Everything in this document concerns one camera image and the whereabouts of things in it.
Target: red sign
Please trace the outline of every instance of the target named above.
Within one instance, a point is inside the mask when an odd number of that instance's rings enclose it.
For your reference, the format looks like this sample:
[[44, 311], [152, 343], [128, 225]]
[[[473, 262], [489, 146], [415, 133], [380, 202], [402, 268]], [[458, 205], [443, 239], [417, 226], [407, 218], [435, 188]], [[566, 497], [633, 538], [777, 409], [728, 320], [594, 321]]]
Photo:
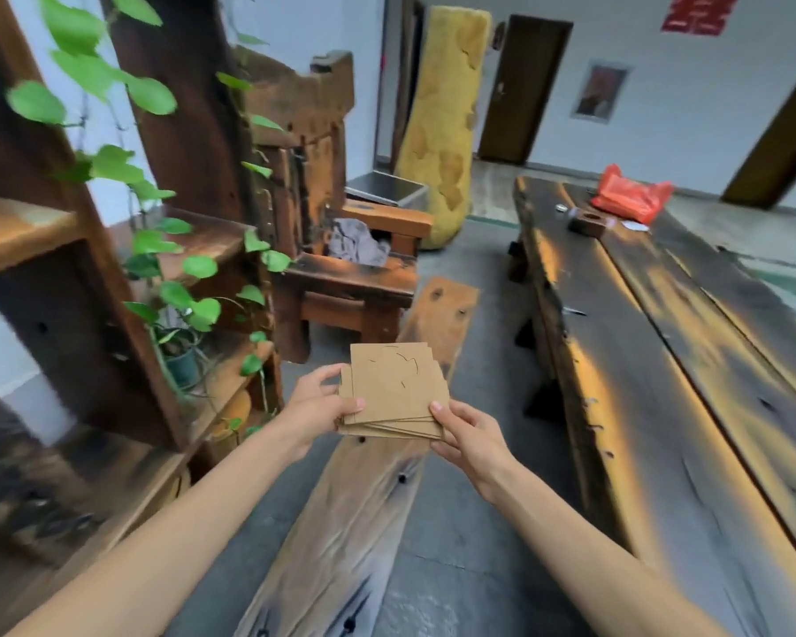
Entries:
[[737, 0], [672, 0], [661, 31], [719, 35]]

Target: forearm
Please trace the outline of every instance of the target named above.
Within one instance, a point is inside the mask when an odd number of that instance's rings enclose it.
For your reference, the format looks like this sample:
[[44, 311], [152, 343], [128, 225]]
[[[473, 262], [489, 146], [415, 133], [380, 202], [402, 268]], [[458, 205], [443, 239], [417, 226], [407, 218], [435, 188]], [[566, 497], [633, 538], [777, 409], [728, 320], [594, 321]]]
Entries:
[[701, 609], [600, 533], [515, 460], [496, 476], [493, 487], [501, 513], [598, 634], [725, 634]]
[[278, 419], [75, 578], [8, 637], [158, 637], [291, 462], [291, 453], [292, 441]]

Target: person's left arm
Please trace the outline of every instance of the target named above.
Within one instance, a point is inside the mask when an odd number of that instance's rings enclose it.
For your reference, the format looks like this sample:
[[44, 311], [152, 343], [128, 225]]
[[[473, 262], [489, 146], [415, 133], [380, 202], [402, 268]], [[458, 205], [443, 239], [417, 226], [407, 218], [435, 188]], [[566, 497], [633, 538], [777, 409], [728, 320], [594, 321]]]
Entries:
[[183, 496], [21, 621], [7, 637], [159, 637], [215, 557], [286, 467], [361, 400], [322, 385], [342, 364], [298, 381], [288, 406]]

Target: red plastic bag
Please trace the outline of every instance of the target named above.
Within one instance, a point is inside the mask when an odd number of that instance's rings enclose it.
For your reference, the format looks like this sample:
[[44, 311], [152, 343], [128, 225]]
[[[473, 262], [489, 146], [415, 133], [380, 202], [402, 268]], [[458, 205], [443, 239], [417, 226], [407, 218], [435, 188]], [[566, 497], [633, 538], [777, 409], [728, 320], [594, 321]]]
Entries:
[[675, 186], [668, 181], [643, 185], [627, 179], [616, 163], [608, 165], [598, 182], [593, 205], [599, 210], [648, 225], [672, 196]]

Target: stack of cardboard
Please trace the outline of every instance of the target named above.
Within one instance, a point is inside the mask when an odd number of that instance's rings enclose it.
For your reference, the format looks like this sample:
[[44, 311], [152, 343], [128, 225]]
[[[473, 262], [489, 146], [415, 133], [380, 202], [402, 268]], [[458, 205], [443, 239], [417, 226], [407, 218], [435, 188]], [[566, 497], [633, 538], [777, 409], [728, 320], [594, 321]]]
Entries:
[[340, 433], [384, 438], [440, 439], [430, 414], [434, 400], [447, 403], [448, 383], [425, 342], [352, 344], [342, 369], [342, 397], [363, 397], [366, 407], [347, 415]]

